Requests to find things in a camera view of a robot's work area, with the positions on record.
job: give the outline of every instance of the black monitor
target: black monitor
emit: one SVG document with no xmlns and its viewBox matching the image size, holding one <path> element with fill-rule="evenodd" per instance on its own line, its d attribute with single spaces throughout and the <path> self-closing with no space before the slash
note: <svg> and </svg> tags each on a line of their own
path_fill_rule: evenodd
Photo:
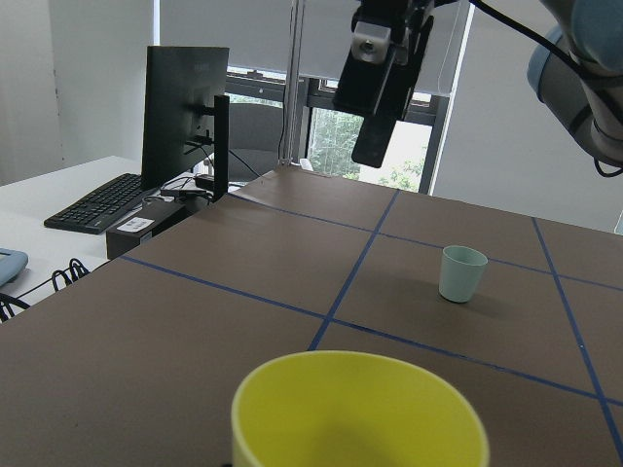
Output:
<svg viewBox="0 0 623 467">
<path fill-rule="evenodd" d="M 160 187 L 205 159 L 199 145 L 207 136 L 214 138 L 214 118 L 206 114 L 214 96 L 225 93 L 228 56 L 226 48 L 147 48 L 144 190 Z"/>
</svg>

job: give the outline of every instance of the cup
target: cup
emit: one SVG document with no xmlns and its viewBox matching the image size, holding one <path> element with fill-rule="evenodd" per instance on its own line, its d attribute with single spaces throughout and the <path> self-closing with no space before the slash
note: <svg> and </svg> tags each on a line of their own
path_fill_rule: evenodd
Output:
<svg viewBox="0 0 623 467">
<path fill-rule="evenodd" d="M 441 255 L 439 294 L 457 304 L 469 302 L 476 292 L 489 260 L 480 251 L 451 245 Z"/>
<path fill-rule="evenodd" d="M 234 467 L 486 467 L 476 412 L 409 363 L 320 350 L 251 372 L 232 404 Z"/>
</svg>

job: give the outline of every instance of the keyboard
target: keyboard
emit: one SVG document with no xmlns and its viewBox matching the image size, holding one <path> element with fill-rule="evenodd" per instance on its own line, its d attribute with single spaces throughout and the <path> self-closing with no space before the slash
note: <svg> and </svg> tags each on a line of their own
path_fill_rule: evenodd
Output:
<svg viewBox="0 0 623 467">
<path fill-rule="evenodd" d="M 43 225 L 83 234 L 101 234 L 155 191 L 142 191 L 140 175 L 125 173 L 46 219 Z"/>
</svg>

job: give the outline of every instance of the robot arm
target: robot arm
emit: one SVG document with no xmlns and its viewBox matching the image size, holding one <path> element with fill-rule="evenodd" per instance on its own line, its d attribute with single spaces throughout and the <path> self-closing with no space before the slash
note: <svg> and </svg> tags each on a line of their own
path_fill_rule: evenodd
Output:
<svg viewBox="0 0 623 467">
<path fill-rule="evenodd" d="M 337 110 L 364 117 L 352 154 L 355 162 L 374 167 L 383 163 L 395 122 L 404 119 L 420 73 L 433 9 L 457 1 L 361 0 L 334 98 Z M 482 0 L 469 1 L 508 24 L 504 19 L 509 18 L 496 15 Z M 548 39 L 565 60 L 539 47 L 531 59 L 529 81 L 595 159 L 600 173 L 608 175 L 597 162 L 623 168 L 623 0 L 540 1 L 559 24 Z M 529 31 L 524 26 L 519 30 Z"/>
</svg>

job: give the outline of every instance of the wall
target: wall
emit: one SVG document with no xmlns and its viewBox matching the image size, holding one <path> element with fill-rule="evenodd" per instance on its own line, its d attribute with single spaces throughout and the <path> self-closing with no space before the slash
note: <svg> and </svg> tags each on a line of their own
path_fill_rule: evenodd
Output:
<svg viewBox="0 0 623 467">
<path fill-rule="evenodd" d="M 140 160 L 153 0 L 50 0 L 67 166 Z"/>
<path fill-rule="evenodd" d="M 48 0 L 3 0 L 0 185 L 62 167 Z"/>
<path fill-rule="evenodd" d="M 495 6 L 541 34 L 554 25 L 537 0 Z M 599 176 L 536 99 L 526 79 L 533 49 L 476 12 L 433 194 L 612 232 L 623 176 Z"/>
</svg>

